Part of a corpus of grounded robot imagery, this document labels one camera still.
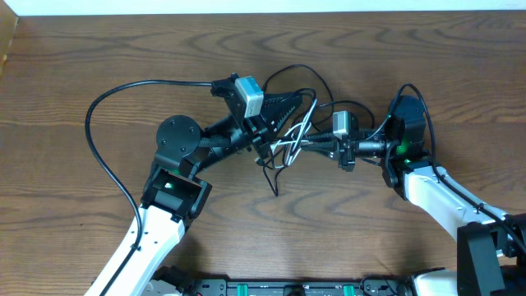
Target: wood grain surface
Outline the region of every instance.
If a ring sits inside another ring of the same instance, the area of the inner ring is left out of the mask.
[[[0,294],[83,294],[132,221],[85,141],[98,95],[130,81],[232,72],[261,83],[297,62],[314,67],[336,99],[356,99],[378,118],[414,83],[451,175],[495,206],[526,211],[526,12],[24,17],[0,80]],[[301,69],[270,90],[302,86],[328,100]],[[139,201],[157,126],[186,114],[206,127],[227,113],[207,89],[145,86],[104,101],[92,130]],[[214,189],[165,264],[245,279],[456,268],[454,240],[387,188],[379,168],[359,162],[345,173],[304,153],[274,197],[254,158],[202,174]]]

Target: green connector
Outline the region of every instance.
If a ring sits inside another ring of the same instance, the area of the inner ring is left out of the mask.
[[[248,285],[238,284],[238,296],[248,296]]]
[[[344,286],[344,296],[354,296],[354,286],[353,285],[345,285]]]

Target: wooden table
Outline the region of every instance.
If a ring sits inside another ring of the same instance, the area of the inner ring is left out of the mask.
[[[83,294],[132,221],[85,141],[98,95],[152,78],[239,72],[263,82],[296,62],[314,67],[336,99],[356,99],[378,118],[414,83],[435,123],[438,160],[485,201],[526,211],[525,12],[23,17],[0,80],[0,294]],[[302,86],[328,100],[301,69],[270,90]],[[227,113],[207,89],[145,86],[104,101],[92,129],[139,201],[157,126],[186,114],[206,127]],[[274,197],[254,158],[202,174],[214,190],[165,264],[280,279],[455,268],[454,240],[387,188],[379,168],[358,162],[345,173],[304,153]]]

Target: white backdrop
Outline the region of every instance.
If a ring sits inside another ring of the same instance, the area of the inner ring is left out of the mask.
[[[4,0],[19,16],[526,10],[526,0]]]

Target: black and white robotic arm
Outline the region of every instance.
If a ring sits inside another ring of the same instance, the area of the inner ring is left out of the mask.
[[[264,94],[253,78],[236,74],[213,81],[211,93],[224,98],[230,115],[205,129],[182,115],[161,123],[158,150],[139,208],[140,244],[130,256],[138,235],[137,220],[133,220],[86,295],[147,295],[152,275],[181,241],[210,194],[212,186],[197,174],[241,150],[255,150],[258,164],[267,165],[273,158],[273,143],[307,96],[303,90]],[[433,154],[424,150],[426,113],[421,99],[400,91],[378,129],[361,129],[354,114],[340,111],[334,113],[330,130],[305,135],[301,148],[337,161],[348,172],[353,171],[355,159],[381,160],[387,186],[424,209],[457,242],[458,273],[433,271],[416,276],[414,293],[489,295],[503,290],[497,257],[518,257],[518,266],[524,265],[521,244],[526,216],[512,217],[488,205],[435,162]]]

